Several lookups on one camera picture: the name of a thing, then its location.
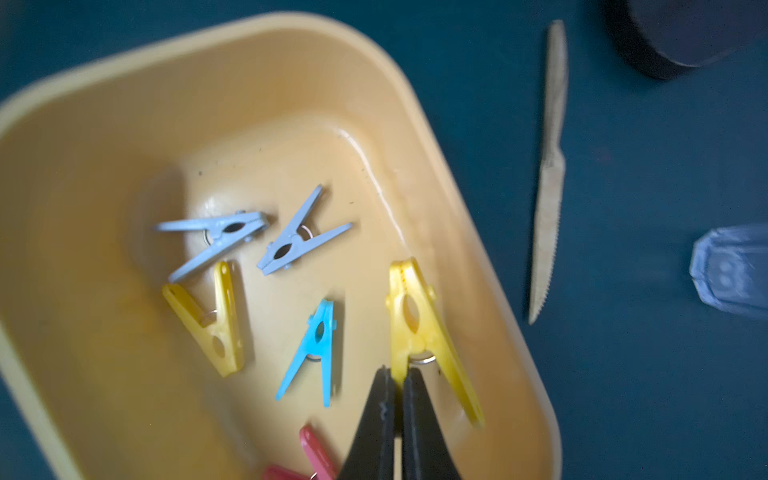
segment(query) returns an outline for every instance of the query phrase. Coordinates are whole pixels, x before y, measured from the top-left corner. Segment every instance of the blue clothespin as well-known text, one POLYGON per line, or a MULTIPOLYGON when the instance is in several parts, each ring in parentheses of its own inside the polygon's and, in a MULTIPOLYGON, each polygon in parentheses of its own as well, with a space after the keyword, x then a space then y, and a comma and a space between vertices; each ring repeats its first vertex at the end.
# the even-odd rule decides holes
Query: blue clothespin
POLYGON ((330 232, 325 232, 316 237, 312 237, 309 240, 304 240, 301 235, 299 235, 299 228, 301 228, 307 215, 310 214, 310 211, 315 206, 315 202, 317 202, 317 199, 322 192, 323 185, 318 185, 310 197, 306 199, 304 205, 301 206, 299 211, 296 212, 296 215, 293 216, 285 229, 280 233, 280 236, 277 237, 274 242, 266 246, 266 253, 261 257, 261 260, 257 265, 261 271, 264 272, 264 275, 274 273, 281 268, 288 268, 295 259, 352 228, 352 224, 347 223, 341 227, 334 228, 330 232))
POLYGON ((253 235, 267 228, 269 224, 259 212, 245 213, 238 211, 234 215, 194 220, 176 220, 158 223, 154 229, 158 232, 186 232, 207 230, 212 243, 192 260, 186 262, 168 277, 168 283, 179 283, 187 275, 214 262, 226 252, 243 242, 253 240, 253 235))
POLYGON ((307 323, 309 328, 306 329, 301 345, 299 345, 299 349, 283 377, 283 383, 277 390, 275 400, 283 398, 286 390, 288 390, 288 385, 293 381, 293 377, 296 376, 296 372, 299 371, 307 356, 310 356, 310 360, 315 362, 318 361, 317 358, 319 357, 320 365, 323 368, 323 405, 327 408, 331 406, 331 369, 333 367, 331 352, 333 350, 333 330, 336 329, 336 321, 333 319, 333 302, 322 300, 315 314, 310 315, 310 320, 307 323), (320 325, 323 325, 323 331, 318 334, 320 325))

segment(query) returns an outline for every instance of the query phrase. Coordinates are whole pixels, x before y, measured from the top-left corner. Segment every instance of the serrated knife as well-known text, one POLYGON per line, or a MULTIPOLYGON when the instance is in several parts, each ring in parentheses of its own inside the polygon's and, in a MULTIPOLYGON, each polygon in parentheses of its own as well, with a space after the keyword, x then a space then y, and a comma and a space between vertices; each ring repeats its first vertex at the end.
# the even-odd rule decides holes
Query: serrated knife
POLYGON ((565 157, 560 150, 560 135, 568 93, 568 47, 562 20, 549 25, 547 74, 544 92, 544 123, 541 141, 541 166, 533 226, 531 297, 528 323, 533 324, 544 306, 558 245, 560 202, 563 198, 565 157))

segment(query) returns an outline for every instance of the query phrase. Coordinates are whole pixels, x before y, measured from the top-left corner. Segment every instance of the red clothespin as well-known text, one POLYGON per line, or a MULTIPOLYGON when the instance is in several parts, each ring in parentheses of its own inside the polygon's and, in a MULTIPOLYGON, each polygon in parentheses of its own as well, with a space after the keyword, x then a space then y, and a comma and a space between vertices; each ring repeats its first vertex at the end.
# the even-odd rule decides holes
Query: red clothespin
POLYGON ((312 427, 305 425, 299 430, 299 440, 301 448, 304 449, 306 457, 310 460, 315 474, 312 478, 296 473, 287 468, 277 465, 270 465, 266 469, 262 480, 336 480, 336 467, 333 466, 330 457, 323 449, 323 445, 315 435, 312 427))
POLYGON ((336 480, 336 467, 333 466, 330 457, 323 449, 320 440, 317 439, 314 430, 309 425, 304 425, 299 430, 301 448, 315 469, 317 480, 336 480))

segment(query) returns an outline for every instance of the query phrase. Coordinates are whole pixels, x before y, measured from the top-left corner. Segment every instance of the plastic tub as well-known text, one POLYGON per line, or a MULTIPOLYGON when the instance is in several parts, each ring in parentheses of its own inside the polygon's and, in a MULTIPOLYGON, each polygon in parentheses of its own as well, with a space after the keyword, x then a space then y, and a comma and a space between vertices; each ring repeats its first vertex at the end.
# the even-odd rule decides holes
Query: plastic tub
MULTIPOLYGON (((3 106, 0 157, 0 366, 60 478, 311 473, 306 422, 341 465, 389 363, 388 266, 411 255, 485 410, 473 429, 424 367, 460 472, 559 478, 552 407, 461 195, 407 80, 360 33, 265 15, 65 72, 3 106), (317 184, 312 227, 354 228, 263 276, 317 184), (151 226, 236 210, 273 226, 228 256, 246 365, 222 379, 160 292, 204 239, 151 226), (340 313, 332 405, 313 364, 276 402, 322 298, 340 313)), ((210 269, 184 285, 214 304, 210 269)))

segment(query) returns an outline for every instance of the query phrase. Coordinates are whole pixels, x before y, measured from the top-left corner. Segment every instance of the dark blue surface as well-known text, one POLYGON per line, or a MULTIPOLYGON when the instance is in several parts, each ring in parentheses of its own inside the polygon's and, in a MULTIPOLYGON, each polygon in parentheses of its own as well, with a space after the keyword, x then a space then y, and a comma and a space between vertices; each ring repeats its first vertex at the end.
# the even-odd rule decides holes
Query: dark blue surface
MULTIPOLYGON (((564 478, 768 478, 768 322, 703 305, 687 274, 711 227, 768 219, 768 41, 664 84, 621 62, 594 2, 9 0, 0 97, 276 9, 351 24, 413 83, 558 415, 564 478), (531 327, 542 63, 555 18, 571 61, 568 175, 552 288, 531 327)), ((0 477, 47 478, 0 404, 0 477)))

